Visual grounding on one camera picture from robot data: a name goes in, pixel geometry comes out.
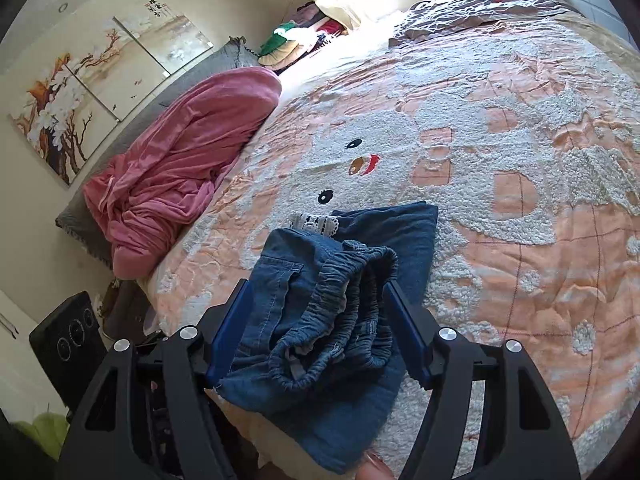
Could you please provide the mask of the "operator hand fingertip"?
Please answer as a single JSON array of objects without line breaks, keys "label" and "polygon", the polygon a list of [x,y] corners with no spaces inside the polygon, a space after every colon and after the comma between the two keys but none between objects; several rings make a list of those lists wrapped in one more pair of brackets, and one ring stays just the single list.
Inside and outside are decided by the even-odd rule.
[{"label": "operator hand fingertip", "polygon": [[356,480],[394,480],[393,471],[376,454],[367,450],[357,469]]}]

